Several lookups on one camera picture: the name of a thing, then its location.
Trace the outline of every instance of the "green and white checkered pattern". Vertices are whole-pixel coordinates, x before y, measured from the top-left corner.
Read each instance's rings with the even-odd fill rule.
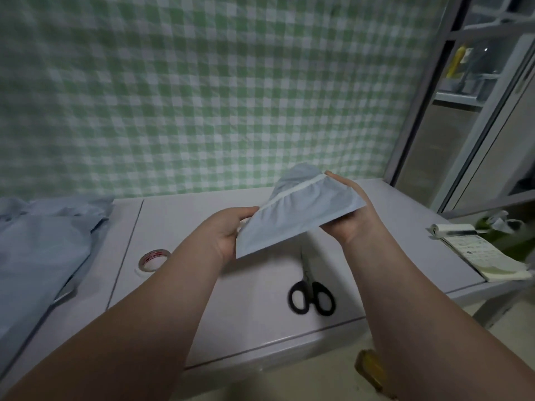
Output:
[[[446,0],[0,0],[0,195],[383,174]]]

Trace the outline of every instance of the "notepad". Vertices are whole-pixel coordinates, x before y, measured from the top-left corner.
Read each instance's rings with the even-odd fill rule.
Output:
[[[488,282],[527,280],[526,265],[504,255],[469,224],[436,224],[431,233],[470,263]]]

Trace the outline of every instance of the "person's left arm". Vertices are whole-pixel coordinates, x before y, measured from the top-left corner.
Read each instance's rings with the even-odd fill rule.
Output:
[[[206,219],[151,278],[40,362],[5,400],[169,399],[217,277],[235,256],[240,220],[257,209]]]

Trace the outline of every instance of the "light blue fabric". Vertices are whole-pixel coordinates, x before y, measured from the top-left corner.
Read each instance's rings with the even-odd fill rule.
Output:
[[[269,201],[321,174],[316,166],[307,163],[296,165],[280,178]],[[266,208],[260,208],[238,233],[236,257],[302,234],[364,205],[366,202],[351,187],[331,177],[324,177]]]
[[[112,202],[87,195],[0,198],[0,373],[65,283],[71,290],[85,276]]]

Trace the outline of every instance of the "table leg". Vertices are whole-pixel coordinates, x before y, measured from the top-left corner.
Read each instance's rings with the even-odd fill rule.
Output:
[[[499,319],[512,308],[523,291],[524,290],[511,291],[501,296],[486,300],[473,315],[473,318],[483,328],[490,329],[492,325],[498,322]]]

